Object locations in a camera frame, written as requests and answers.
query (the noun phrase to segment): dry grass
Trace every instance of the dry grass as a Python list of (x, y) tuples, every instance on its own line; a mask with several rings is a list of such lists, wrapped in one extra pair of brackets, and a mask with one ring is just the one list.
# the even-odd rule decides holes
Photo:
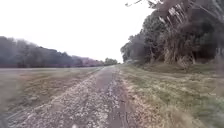
[(223, 77), (208, 66), (192, 67), (188, 73), (171, 67), (160, 65), (147, 71), (146, 67), (120, 66), (129, 91), (143, 100), (149, 114), (157, 114), (154, 122), (159, 123), (154, 127), (223, 128)]
[(46, 103), (99, 69), (0, 69), (1, 115)]

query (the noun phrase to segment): dirt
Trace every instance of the dirt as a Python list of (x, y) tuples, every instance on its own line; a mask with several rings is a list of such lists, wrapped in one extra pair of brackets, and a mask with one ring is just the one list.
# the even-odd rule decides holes
[(9, 128), (139, 127), (116, 67), (103, 68), (50, 102), (4, 120), (0, 125)]

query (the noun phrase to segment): treeline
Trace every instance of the treeline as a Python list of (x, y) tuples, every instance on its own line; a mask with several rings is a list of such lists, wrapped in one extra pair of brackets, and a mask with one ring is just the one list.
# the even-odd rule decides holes
[(224, 57), (224, 1), (149, 0), (149, 6), (154, 12), (121, 48), (124, 61), (193, 64)]
[(107, 65), (103, 61), (69, 56), (54, 49), (39, 47), (25, 40), (0, 37), (1, 68), (93, 67)]
[(104, 66), (110, 66), (110, 65), (115, 65), (118, 64), (117, 60), (111, 59), (111, 58), (106, 58), (104, 62)]

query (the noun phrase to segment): foliage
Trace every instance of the foliage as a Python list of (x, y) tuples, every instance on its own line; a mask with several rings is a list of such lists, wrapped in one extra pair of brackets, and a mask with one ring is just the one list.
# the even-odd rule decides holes
[(115, 65), (115, 64), (117, 64), (117, 60), (115, 60), (115, 59), (110, 59), (110, 58), (106, 58), (106, 59), (105, 59), (105, 62), (104, 62), (104, 65), (105, 65), (105, 66)]
[(69, 56), (54, 49), (47, 49), (28, 43), (25, 40), (0, 37), (0, 67), (86, 67), (102, 66), (96, 60), (89, 59), (89, 65), (84, 64), (85, 58)]
[(217, 55), (223, 58), (223, 1), (164, 0), (152, 5), (155, 10), (140, 33), (121, 48), (124, 61), (187, 61), (189, 65)]

